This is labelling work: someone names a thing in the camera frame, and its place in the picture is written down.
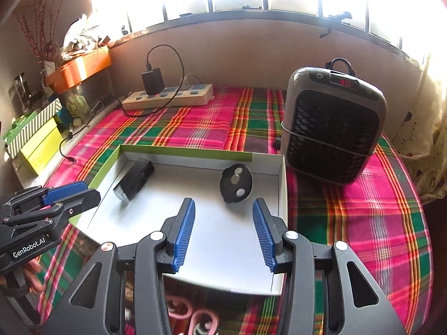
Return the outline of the person's left hand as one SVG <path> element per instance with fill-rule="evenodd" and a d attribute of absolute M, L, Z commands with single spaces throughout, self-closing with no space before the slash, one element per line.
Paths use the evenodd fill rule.
<path fill-rule="evenodd" d="M 41 293 L 44 290 L 43 284 L 38 279 L 38 273 L 42 267 L 37 259 L 32 259 L 22 266 L 23 276 L 31 293 Z"/>

